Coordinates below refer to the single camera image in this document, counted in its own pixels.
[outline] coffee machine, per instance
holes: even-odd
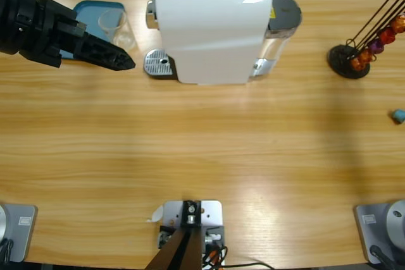
[[[150,0],[146,23],[164,49],[148,52],[144,69],[182,83],[246,83],[273,68],[300,22],[293,0]]]

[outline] metal plate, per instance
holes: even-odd
[[[405,250],[404,218],[405,200],[399,200],[388,210],[387,233],[391,242],[401,250]]]
[[[364,256],[372,264],[380,264],[380,261],[370,253],[371,245],[379,246],[389,259],[394,260],[386,229],[389,207],[390,204],[361,205],[355,210]]]
[[[14,241],[10,261],[22,262],[28,253],[37,208],[25,205],[4,205],[8,216],[5,238]]]
[[[202,226],[222,226],[222,204],[217,200],[202,200],[201,209],[204,212],[201,214]],[[180,227],[183,211],[182,200],[171,200],[163,206],[163,226]]]
[[[174,77],[169,57],[162,49],[152,50],[146,54],[144,70],[151,77]]]
[[[3,240],[4,235],[6,234],[7,227],[7,214],[6,210],[0,205],[0,242]]]

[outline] purple coffee capsule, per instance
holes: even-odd
[[[384,45],[379,38],[373,39],[368,44],[368,48],[373,54],[380,54],[384,52]]]

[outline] label sticker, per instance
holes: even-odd
[[[363,222],[364,224],[375,224],[377,221],[375,220],[374,214],[363,215]]]
[[[30,226],[32,222],[32,218],[28,217],[20,217],[20,220],[18,221],[19,226]]]
[[[276,11],[274,8],[271,8],[270,19],[276,19]]]

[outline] small blue object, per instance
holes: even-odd
[[[404,110],[395,110],[392,113],[392,118],[398,123],[403,123],[405,121],[405,111]]]
[[[81,21],[87,25],[86,31],[102,40],[109,41],[106,34],[103,32],[102,28],[99,26],[99,17],[109,9],[122,9],[124,10],[124,5],[122,3],[112,3],[109,1],[95,1],[95,0],[85,0],[81,1],[74,7],[74,11],[77,12],[76,20]],[[118,25],[121,16],[112,17],[111,27]],[[73,59],[73,54],[65,51],[61,51],[62,58]]]

